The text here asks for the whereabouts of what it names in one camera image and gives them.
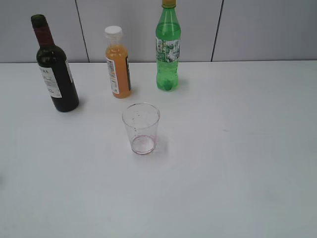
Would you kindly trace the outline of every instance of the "yellow bottle cap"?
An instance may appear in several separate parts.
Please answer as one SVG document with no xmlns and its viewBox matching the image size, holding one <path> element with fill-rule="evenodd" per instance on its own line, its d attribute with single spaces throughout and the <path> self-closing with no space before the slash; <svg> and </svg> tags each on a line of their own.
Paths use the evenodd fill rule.
<svg viewBox="0 0 317 238">
<path fill-rule="evenodd" d="M 176 0 L 163 0 L 162 7 L 165 7 L 165 8 L 176 7 Z"/>
</svg>

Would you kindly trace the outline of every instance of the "cup rim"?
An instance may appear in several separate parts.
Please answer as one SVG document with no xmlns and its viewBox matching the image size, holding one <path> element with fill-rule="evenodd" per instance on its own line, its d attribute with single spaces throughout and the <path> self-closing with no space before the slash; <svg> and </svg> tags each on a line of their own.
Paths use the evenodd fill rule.
<svg viewBox="0 0 317 238">
<path fill-rule="evenodd" d="M 157 119 L 153 124 L 151 124 L 151 125 L 149 125 L 149 126 L 146 126 L 146 127 L 135 127 L 135 126 L 131 126 L 131 125 L 129 125 L 128 123 L 125 122 L 125 120 L 124 120 L 124 118 L 123 118 L 124 112 L 127 111 L 129 108 L 131 108 L 131 107 L 133 107 L 133 106 L 136 106 L 136 105 L 140 105 L 140 104 L 147 104 L 147 105 L 153 107 L 153 108 L 157 111 L 158 119 Z M 134 103 L 134 104 L 128 106 L 128 107 L 122 112 L 122 116 L 121 116 L 121 117 L 122 117 L 123 123 L 126 124 L 128 127 L 135 128 L 135 129 L 146 129 L 146 128 L 149 128 L 149 127 L 155 125 L 156 123 L 158 123 L 158 121 L 159 121 L 159 119 L 160 119 L 160 112 L 159 112 L 159 109 L 157 109 L 157 108 L 156 108 L 155 106 L 153 106 L 151 103 L 146 103 L 146 102 L 143 102 L 143 103 Z"/>
</svg>

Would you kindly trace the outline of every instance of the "bottle cap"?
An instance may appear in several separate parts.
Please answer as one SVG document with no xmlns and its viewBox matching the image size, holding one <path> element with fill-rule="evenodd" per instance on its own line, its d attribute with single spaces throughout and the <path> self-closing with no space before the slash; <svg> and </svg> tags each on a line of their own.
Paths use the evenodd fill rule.
<svg viewBox="0 0 317 238">
<path fill-rule="evenodd" d="M 33 28 L 39 28 L 48 25 L 46 18 L 41 14 L 31 16 L 31 23 Z"/>
<path fill-rule="evenodd" d="M 164 8 L 176 7 L 176 0 L 163 0 L 162 7 L 164 7 Z"/>
<path fill-rule="evenodd" d="M 122 29 L 119 26 L 109 26 L 105 29 L 105 37 L 119 39 L 122 37 Z"/>
</svg>

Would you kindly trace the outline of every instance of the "green soda bottle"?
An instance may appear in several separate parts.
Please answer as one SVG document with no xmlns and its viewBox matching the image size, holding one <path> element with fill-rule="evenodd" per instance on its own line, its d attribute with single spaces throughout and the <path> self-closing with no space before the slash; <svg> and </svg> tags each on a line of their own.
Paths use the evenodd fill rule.
<svg viewBox="0 0 317 238">
<path fill-rule="evenodd" d="M 178 59 L 181 30 L 176 17 L 176 0 L 163 0 L 163 13 L 156 29 L 157 85 L 170 91 L 178 85 Z"/>
</svg>

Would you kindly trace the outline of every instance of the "bottle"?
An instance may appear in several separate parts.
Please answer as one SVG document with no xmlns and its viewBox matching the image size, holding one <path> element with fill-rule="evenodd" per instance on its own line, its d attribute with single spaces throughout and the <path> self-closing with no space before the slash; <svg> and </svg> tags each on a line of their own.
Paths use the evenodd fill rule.
<svg viewBox="0 0 317 238">
<path fill-rule="evenodd" d="M 163 0 L 163 13 L 156 28 L 157 86 L 169 91 L 178 85 L 181 29 L 176 17 L 176 0 Z"/>
<path fill-rule="evenodd" d="M 109 70 L 112 94 L 116 98 L 126 98 L 131 95 L 131 83 L 128 50 L 121 43 L 121 27 L 107 27 L 105 29 L 105 37 L 108 39 L 106 59 Z"/>
<path fill-rule="evenodd" d="M 78 106 L 79 100 L 66 55 L 60 47 L 54 44 L 48 23 L 43 15 L 32 16 L 31 22 L 40 45 L 36 60 L 52 101 L 58 111 L 71 111 Z"/>
</svg>

